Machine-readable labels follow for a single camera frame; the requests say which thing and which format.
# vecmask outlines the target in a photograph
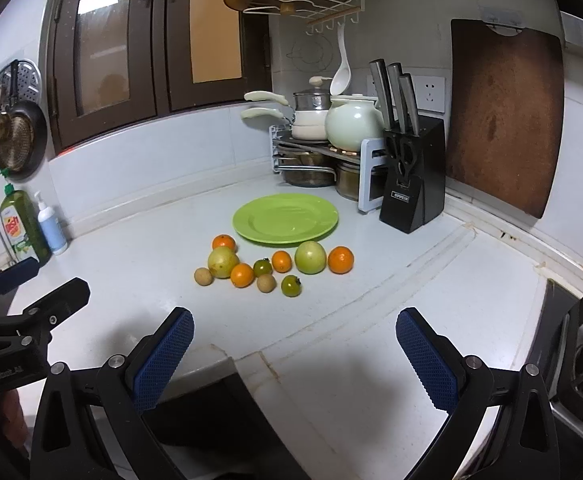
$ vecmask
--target green dish soap bottle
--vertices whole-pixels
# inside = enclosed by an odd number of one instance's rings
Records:
[[[19,262],[33,256],[42,267],[49,261],[52,253],[38,224],[34,205],[25,191],[14,190],[13,184],[5,186],[0,219]]]

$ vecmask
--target wooden cabinet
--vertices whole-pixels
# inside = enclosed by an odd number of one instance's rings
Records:
[[[53,1],[47,74],[58,152],[271,86],[266,16],[222,0]]]

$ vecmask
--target metal screw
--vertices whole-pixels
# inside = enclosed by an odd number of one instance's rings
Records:
[[[54,363],[52,365],[52,367],[50,368],[50,371],[54,374],[54,375],[58,375],[59,373],[61,373],[63,370],[65,370],[65,364],[64,363]]]
[[[112,355],[107,361],[110,368],[120,368],[125,362],[125,357],[122,355]]]
[[[540,373],[540,370],[538,370],[538,367],[533,364],[533,363],[529,363],[528,365],[525,366],[525,371],[531,375],[532,377],[537,376]]]
[[[465,359],[467,366],[472,370],[478,370],[482,365],[483,362],[480,360],[480,357],[476,357],[475,355],[470,355]]]

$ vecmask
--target cabinet door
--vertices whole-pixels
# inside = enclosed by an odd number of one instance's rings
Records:
[[[154,116],[151,0],[62,0],[58,18],[57,148]]]
[[[171,110],[239,101],[271,88],[267,16],[223,0],[167,0],[166,54]]]

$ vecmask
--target white countertop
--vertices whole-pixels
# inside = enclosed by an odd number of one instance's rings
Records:
[[[380,222],[377,211],[358,213],[330,188],[307,192],[339,210],[338,227],[321,243],[354,252],[350,274],[300,275],[298,298],[238,290],[229,280],[196,285],[193,272],[205,266],[212,238],[234,235],[236,209],[277,192],[299,189],[267,176],[84,235],[20,287],[10,314],[75,276],[86,280],[88,306],[54,329],[48,350],[50,363],[80,369],[129,353],[184,306],[196,334],[169,394],[238,370],[314,480],[404,478],[446,414],[431,405],[396,341],[398,313],[415,306],[462,354],[520,369],[546,280],[533,260],[451,216],[405,235]],[[236,238],[249,264],[275,250]],[[42,389],[43,381],[20,389],[30,426]]]

